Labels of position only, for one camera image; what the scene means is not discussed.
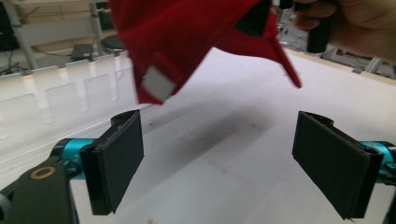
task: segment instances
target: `hand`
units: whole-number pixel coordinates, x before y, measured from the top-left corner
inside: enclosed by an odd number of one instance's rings
[[[296,0],[312,7],[296,11],[294,24],[312,29],[320,18],[333,16],[331,43],[340,49],[396,63],[396,1]]]

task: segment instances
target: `table surface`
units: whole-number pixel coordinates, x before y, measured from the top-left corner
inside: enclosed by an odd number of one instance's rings
[[[84,181],[72,181],[80,222],[345,223],[291,156],[298,111],[395,144],[395,82],[290,59],[301,89],[277,63],[213,49],[178,95],[142,113],[146,157],[115,215],[92,216]],[[375,186],[356,223],[381,223],[393,193]]]

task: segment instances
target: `finger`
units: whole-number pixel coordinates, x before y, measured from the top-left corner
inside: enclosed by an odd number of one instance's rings
[[[309,17],[296,17],[293,23],[298,29],[311,30],[319,25],[320,20]]]
[[[337,6],[335,3],[332,2],[327,2],[327,1],[319,1],[316,3],[313,3],[311,8],[307,10],[302,10],[302,11],[295,11],[294,14],[297,16],[303,16],[303,17],[311,17],[311,18],[326,18],[331,16],[335,10],[337,9]]]

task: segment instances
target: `stool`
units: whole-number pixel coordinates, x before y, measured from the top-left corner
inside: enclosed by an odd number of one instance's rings
[[[125,51],[117,35],[110,35],[102,39],[101,45],[106,53],[114,54],[114,56],[119,56],[121,52]]]

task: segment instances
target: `red cap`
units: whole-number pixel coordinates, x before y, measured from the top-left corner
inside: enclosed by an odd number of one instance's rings
[[[263,13],[268,14],[263,35],[247,35],[235,28],[260,1],[110,0],[114,24],[134,65],[139,103],[162,104],[176,94],[213,47],[281,63],[300,88],[276,39],[273,10]]]

